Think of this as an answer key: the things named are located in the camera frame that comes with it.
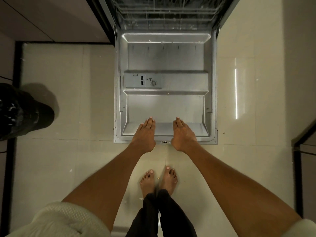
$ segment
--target person's right arm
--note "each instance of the person's right arm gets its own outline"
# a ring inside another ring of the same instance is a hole
[[[239,237],[281,236],[301,217],[272,192],[220,161],[197,142],[179,118],[173,123],[172,145],[186,153]]]

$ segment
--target person's left arm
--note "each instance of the person's left arm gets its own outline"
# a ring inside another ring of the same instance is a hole
[[[83,181],[63,202],[86,208],[99,217],[112,231],[116,214],[128,181],[140,157],[150,152],[154,141],[155,120],[140,124],[128,147],[112,161]]]

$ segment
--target glossy floor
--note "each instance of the glossy floor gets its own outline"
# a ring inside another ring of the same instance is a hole
[[[316,51],[315,46],[304,46],[313,40],[316,28],[304,28],[308,23],[294,20],[289,13],[297,6],[293,0],[241,0],[221,29],[219,144],[204,146],[291,207],[291,140],[316,117]],[[311,8],[305,13],[315,15]],[[302,31],[306,35],[297,35]],[[18,138],[11,231],[30,223],[47,203],[63,199],[126,147],[113,144],[112,46],[28,44],[24,51],[22,88],[52,106],[57,119],[46,129]],[[236,236],[197,168],[170,145],[157,145],[138,162],[116,229],[127,230],[142,206],[141,176],[151,168],[160,175],[165,165],[178,172],[173,198],[197,235]]]

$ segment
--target dishwasher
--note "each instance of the dishwasher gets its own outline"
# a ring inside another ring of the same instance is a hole
[[[114,34],[114,143],[129,143],[153,116],[171,143],[183,119],[217,144],[216,39],[239,0],[98,0]]]

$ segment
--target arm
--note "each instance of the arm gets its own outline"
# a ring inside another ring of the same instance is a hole
[[[86,208],[112,231],[128,181],[140,157],[156,146],[156,122],[140,124],[128,147],[112,161],[83,181],[63,202]]]
[[[239,237],[281,236],[301,219],[272,192],[203,149],[179,118],[173,130],[172,145],[191,158]]]

